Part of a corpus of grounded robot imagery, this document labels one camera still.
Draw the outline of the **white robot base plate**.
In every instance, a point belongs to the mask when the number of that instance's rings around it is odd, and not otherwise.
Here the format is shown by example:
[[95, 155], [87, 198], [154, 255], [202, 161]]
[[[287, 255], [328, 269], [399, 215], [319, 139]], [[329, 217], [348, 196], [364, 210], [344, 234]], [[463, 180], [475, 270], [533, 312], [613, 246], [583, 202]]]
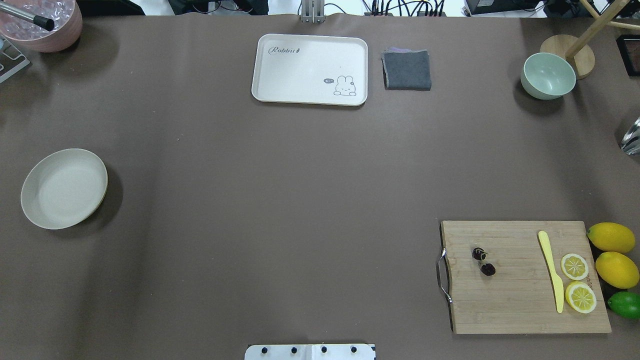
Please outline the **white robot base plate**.
[[245, 360], [375, 360], [374, 344], [254, 344], [247, 347]]

